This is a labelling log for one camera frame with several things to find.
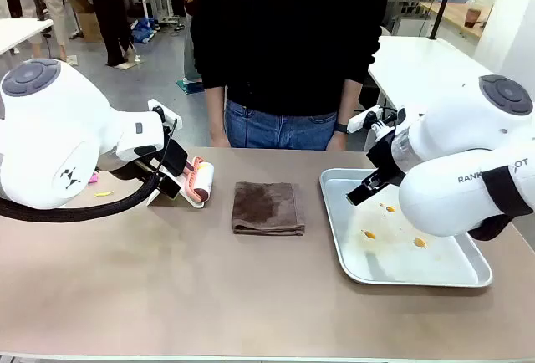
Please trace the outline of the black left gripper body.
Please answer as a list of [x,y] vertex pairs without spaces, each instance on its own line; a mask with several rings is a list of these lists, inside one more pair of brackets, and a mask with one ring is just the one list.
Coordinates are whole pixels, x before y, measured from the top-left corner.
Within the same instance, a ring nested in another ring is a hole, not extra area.
[[187,163],[186,150],[173,139],[171,129],[164,129],[164,147],[160,153],[160,162],[173,176],[183,173]]

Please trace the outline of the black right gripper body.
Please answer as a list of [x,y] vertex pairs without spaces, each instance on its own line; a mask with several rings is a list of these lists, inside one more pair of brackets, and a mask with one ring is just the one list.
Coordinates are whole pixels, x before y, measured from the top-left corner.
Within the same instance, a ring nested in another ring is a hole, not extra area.
[[395,132],[392,130],[376,141],[367,153],[368,159],[376,168],[366,178],[370,187],[399,186],[405,177],[405,173],[396,164],[391,150],[394,138]]

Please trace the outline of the person's right hand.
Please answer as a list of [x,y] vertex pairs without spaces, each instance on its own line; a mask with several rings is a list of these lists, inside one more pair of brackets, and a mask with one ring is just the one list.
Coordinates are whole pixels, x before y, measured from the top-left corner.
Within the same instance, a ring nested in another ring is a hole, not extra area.
[[210,138],[212,147],[231,147],[227,134],[223,129],[210,129]]

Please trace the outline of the person's left hand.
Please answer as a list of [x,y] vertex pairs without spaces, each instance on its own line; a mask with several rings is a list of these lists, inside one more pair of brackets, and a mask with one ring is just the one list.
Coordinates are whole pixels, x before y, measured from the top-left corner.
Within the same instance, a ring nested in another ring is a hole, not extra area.
[[346,151],[347,135],[342,132],[335,131],[329,143],[327,144],[327,151]]

